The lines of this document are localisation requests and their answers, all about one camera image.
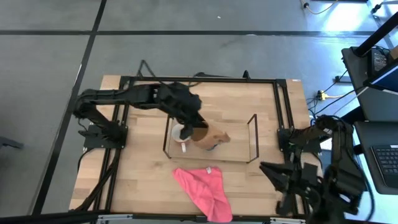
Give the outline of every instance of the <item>computer monitor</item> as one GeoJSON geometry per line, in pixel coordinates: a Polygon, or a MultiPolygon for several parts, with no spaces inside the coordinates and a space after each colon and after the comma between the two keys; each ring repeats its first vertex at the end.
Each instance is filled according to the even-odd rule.
{"type": "Polygon", "coordinates": [[[364,86],[398,95],[398,59],[386,65],[374,77],[368,78],[364,86]]]}

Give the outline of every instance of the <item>white mug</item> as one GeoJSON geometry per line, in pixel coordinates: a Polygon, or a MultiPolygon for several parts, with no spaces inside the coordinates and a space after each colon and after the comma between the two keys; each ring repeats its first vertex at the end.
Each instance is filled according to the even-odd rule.
{"type": "Polygon", "coordinates": [[[187,151],[187,146],[185,145],[185,143],[189,139],[191,139],[191,136],[187,137],[186,139],[180,139],[181,129],[183,129],[183,128],[184,128],[184,125],[176,124],[172,128],[172,138],[174,139],[174,141],[176,141],[176,142],[181,144],[182,152],[186,152],[187,151]]]}

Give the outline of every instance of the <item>keyboard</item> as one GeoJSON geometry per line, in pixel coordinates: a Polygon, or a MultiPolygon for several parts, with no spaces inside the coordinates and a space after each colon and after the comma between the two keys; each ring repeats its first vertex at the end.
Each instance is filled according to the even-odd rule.
{"type": "Polygon", "coordinates": [[[371,149],[384,184],[398,188],[398,146],[373,146],[371,149]]]}

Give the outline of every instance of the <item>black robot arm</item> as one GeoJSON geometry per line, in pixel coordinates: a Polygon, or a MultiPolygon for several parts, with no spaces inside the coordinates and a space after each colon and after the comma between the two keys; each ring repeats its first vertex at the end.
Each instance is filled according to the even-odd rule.
{"type": "Polygon", "coordinates": [[[105,118],[96,109],[96,105],[131,105],[141,110],[159,109],[184,125],[181,139],[192,135],[193,127],[206,126],[198,112],[201,108],[199,96],[190,93],[188,86],[177,82],[134,85],[126,90],[89,89],[78,96],[73,114],[78,119],[89,119],[97,125],[104,138],[118,141],[123,137],[119,124],[105,118]]]}
{"type": "Polygon", "coordinates": [[[353,159],[353,127],[336,116],[323,115],[305,129],[290,130],[284,139],[288,155],[285,164],[262,162],[260,169],[275,189],[284,194],[276,212],[292,212],[295,195],[305,198],[312,206],[310,223],[344,223],[344,212],[357,214],[362,193],[366,189],[363,173],[353,159]],[[317,166],[301,165],[303,147],[310,140],[328,136],[332,138],[331,164],[323,178],[317,177],[317,166]]]}

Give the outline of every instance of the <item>pink cloth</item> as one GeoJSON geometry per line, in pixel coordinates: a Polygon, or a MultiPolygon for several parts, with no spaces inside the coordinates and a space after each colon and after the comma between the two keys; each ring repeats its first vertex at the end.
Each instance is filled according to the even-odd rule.
{"type": "Polygon", "coordinates": [[[178,168],[173,171],[173,176],[208,221],[225,223],[232,220],[231,206],[224,193],[223,175],[219,168],[178,168]]]}

